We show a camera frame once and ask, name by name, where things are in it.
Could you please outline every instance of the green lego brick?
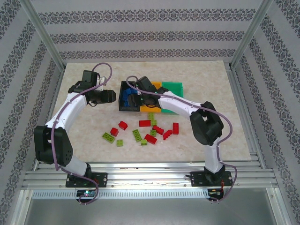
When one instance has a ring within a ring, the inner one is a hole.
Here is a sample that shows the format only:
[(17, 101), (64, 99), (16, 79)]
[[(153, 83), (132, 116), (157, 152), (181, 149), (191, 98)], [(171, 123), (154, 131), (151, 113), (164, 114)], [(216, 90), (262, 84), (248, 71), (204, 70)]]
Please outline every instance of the green lego brick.
[(155, 137), (156, 136), (156, 130), (151, 130), (150, 131), (150, 135), (153, 136), (153, 137)]
[(149, 112), (148, 113), (148, 119), (149, 120), (154, 120), (154, 112)]
[(142, 139), (142, 137), (141, 137), (141, 135), (140, 135), (140, 132), (139, 132), (138, 130), (134, 130), (134, 131), (132, 131), (132, 133), (133, 133), (133, 135), (135, 136), (136, 142), (140, 142), (141, 139)]
[(151, 126), (157, 125), (158, 122), (156, 120), (151, 120)]
[[(162, 82), (162, 87), (167, 88), (169, 91), (173, 92), (175, 95), (183, 98), (183, 86), (180, 82)], [(162, 113), (173, 113), (171, 110), (161, 109)]]
[(107, 140), (110, 144), (112, 144), (114, 142), (114, 137), (111, 136), (110, 134), (108, 133), (104, 133), (103, 136), (102, 136), (105, 140)]
[(142, 139), (141, 140), (141, 145), (147, 145), (147, 140), (146, 139)]
[(117, 140), (117, 146), (118, 147), (122, 147), (123, 146), (123, 140), (122, 139)]

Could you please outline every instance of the red lego brick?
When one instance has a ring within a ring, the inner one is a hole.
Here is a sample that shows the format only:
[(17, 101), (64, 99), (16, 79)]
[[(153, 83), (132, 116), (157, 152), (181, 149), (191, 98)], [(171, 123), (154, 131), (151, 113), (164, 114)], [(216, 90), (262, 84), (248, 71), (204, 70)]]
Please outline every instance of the red lego brick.
[(144, 139), (146, 139), (151, 144), (155, 144), (157, 141), (157, 139), (151, 135), (146, 135)]
[(125, 123), (125, 122), (123, 122), (123, 121), (121, 121), (121, 122), (119, 123), (119, 127), (120, 127), (122, 130), (126, 130), (126, 128), (128, 127), (128, 124)]
[(163, 140), (167, 139), (173, 133), (172, 130), (168, 130), (163, 135)]
[(112, 135), (112, 136), (115, 136), (115, 137), (116, 137), (116, 136), (118, 135), (118, 133), (119, 133), (119, 131), (118, 131), (117, 128), (114, 128), (114, 127), (113, 127), (113, 128), (111, 129), (111, 135)]
[(173, 135), (179, 134), (179, 123), (173, 123)]
[(163, 133), (164, 133), (164, 129), (162, 129), (162, 128), (156, 126), (156, 125), (154, 125), (154, 126), (152, 127), (152, 129), (153, 129), (153, 130), (156, 130), (156, 133), (158, 133), (158, 134), (160, 134), (160, 135), (163, 135)]
[(151, 127), (151, 121), (150, 120), (140, 120), (139, 121), (140, 127)]

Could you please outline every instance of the beige tabletop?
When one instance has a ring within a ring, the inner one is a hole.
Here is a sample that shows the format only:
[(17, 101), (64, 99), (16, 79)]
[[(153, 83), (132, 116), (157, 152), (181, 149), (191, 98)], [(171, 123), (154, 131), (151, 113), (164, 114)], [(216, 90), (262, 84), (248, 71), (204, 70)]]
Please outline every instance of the beige tabletop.
[[(114, 90), (119, 98), (120, 84), (130, 75), (147, 76), (156, 82), (182, 82), (184, 98), (204, 103), (210, 101), (217, 111), (229, 118), (233, 125), (233, 135), (221, 144), (223, 160), (251, 160), (238, 111), (222, 61), (185, 62), (113, 62), (111, 80), (105, 89)], [(68, 63), (62, 80), (54, 113), (65, 101), (68, 89), (81, 80), (83, 71), (92, 70), (96, 63)], [(100, 76), (109, 75), (108, 66), (99, 66), (95, 71)], [(179, 135), (162, 139), (157, 135), (157, 143), (141, 146), (132, 131), (138, 129), (142, 138), (150, 133), (150, 127), (139, 127), (139, 120), (147, 120), (146, 112), (119, 112), (118, 100), (114, 103), (86, 106), (71, 127), (68, 136), (74, 154), (85, 162), (182, 162), (204, 161), (204, 147), (193, 136), (190, 121), (179, 116), (156, 113), (157, 125), (168, 130), (173, 122), (178, 122)], [(128, 124), (126, 131), (119, 129), (123, 120)], [(223, 135), (229, 127), (224, 121)], [(124, 146), (117, 147), (102, 138), (118, 128), (116, 139), (123, 139)]]

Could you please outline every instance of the black container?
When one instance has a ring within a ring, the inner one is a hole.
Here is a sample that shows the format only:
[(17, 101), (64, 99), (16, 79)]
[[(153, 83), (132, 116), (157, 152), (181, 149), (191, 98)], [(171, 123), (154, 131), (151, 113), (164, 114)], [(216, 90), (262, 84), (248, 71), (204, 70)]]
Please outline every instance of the black container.
[[(129, 81), (129, 83), (131, 85), (134, 85), (135, 82)], [(126, 81), (122, 81), (121, 82), (120, 94), (119, 94), (119, 111), (139, 112), (140, 111), (139, 106), (135, 106), (135, 107), (124, 106), (124, 101), (122, 100), (122, 97), (123, 97), (122, 95), (123, 95), (123, 91), (128, 89), (128, 88), (130, 88), (130, 87), (128, 86)]]

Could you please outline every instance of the wall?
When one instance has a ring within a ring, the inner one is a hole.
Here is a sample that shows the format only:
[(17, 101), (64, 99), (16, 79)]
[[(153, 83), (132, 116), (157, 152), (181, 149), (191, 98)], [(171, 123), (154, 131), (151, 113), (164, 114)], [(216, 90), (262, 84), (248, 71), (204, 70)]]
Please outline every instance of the wall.
[(264, 160), (274, 168), (293, 224), (300, 224), (300, 8), (276, 0), (236, 73)]
[(60, 72), (17, 0), (0, 0), (0, 225), (14, 208), (35, 156)]
[(66, 62), (229, 62), (261, 0), (33, 0)]

